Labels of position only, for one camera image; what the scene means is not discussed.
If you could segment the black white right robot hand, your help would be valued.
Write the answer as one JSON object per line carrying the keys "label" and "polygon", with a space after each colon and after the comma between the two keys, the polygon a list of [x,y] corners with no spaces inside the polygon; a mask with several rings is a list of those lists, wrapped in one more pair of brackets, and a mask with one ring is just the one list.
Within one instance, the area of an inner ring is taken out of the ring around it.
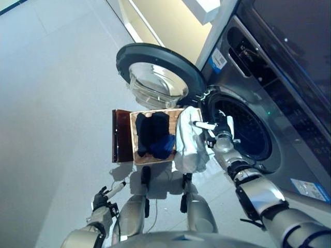
{"label": "black white right robot hand", "polygon": [[227,116],[223,111],[216,111],[216,121],[212,122],[202,122],[202,121],[192,121],[191,124],[194,127],[206,131],[210,137],[217,138],[221,136],[228,136],[231,140],[233,139],[233,131],[228,124],[228,120],[231,116]]}

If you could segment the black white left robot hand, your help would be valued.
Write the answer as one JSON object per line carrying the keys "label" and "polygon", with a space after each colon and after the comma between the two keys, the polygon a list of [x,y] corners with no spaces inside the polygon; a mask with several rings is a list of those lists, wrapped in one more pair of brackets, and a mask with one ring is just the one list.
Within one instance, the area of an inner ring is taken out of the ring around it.
{"label": "black white left robot hand", "polygon": [[108,201],[118,192],[120,192],[125,186],[126,182],[123,181],[111,190],[108,190],[106,186],[102,187],[100,191],[94,196],[92,201],[92,210],[95,211],[101,207],[108,207]]}

